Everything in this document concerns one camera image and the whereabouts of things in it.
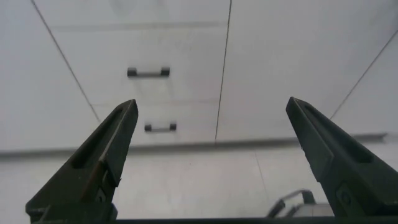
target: cabinet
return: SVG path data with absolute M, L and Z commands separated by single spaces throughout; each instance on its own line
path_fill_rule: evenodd
M 364 74 L 333 121 L 349 133 L 398 133 L 398 35 Z
M 132 145 L 215 141 L 229 1 L 34 2 L 100 121 L 134 98 Z
M 398 28 L 397 1 L 233 1 L 217 141 L 294 137 L 290 96 L 331 117 Z
M 78 147 L 99 122 L 30 1 L 0 3 L 0 151 Z

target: floor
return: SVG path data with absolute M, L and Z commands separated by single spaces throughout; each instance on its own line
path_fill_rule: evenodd
M 367 144 L 398 169 L 396 144 Z M 65 156 L 0 159 L 0 215 L 27 223 L 25 203 Z M 264 217 L 297 189 L 327 202 L 298 146 L 137 151 L 124 165 L 113 202 L 118 218 Z

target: metal object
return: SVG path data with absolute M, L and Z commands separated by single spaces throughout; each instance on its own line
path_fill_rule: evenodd
M 117 106 L 91 136 L 26 204 L 32 223 L 114 220 L 112 204 L 131 136 L 135 100 Z
M 398 223 L 398 173 L 310 104 L 290 98 L 286 111 L 336 217 L 270 218 L 275 217 L 271 211 L 267 218 L 116 220 L 111 202 L 137 122 L 134 100 L 119 105 L 103 121 L 27 203 L 26 212 L 38 224 Z M 299 193 L 306 205 L 315 204 L 306 190 L 287 198 Z
M 153 128 L 151 124 L 146 124 L 144 126 L 146 133 L 169 133 L 175 132 L 177 130 L 177 124 L 171 123 L 167 128 Z
M 285 217 L 334 217 L 335 214 L 328 203 L 314 205 L 300 204 L 292 207 Z
M 137 72 L 136 68 L 127 69 L 127 77 L 129 78 L 168 78 L 170 76 L 170 68 L 164 67 L 157 72 Z

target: drawer handle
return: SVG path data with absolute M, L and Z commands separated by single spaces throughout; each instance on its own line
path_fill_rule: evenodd
M 164 67 L 159 73 L 157 72 L 137 72 L 136 68 L 127 69 L 127 77 L 129 78 L 168 78 L 170 76 L 170 68 Z
M 144 126 L 144 130 L 146 133 L 168 133 L 168 132 L 176 132 L 177 124 L 171 123 L 167 128 L 153 128 L 151 124 L 146 124 Z

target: white drawer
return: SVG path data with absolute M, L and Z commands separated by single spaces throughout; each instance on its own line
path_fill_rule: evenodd
M 145 102 L 219 99 L 226 27 L 112 32 L 54 32 L 94 105 L 135 98 Z M 128 78 L 127 69 L 168 78 Z
M 218 102 L 189 104 L 138 105 L 138 122 L 131 145 L 180 144 L 214 142 L 217 127 Z M 94 106 L 101 121 L 114 106 Z M 175 131 L 169 131 L 170 124 L 176 124 Z M 152 126 L 152 132 L 145 132 L 145 125 Z
M 224 22 L 228 0 L 34 0 L 51 28 L 113 24 Z

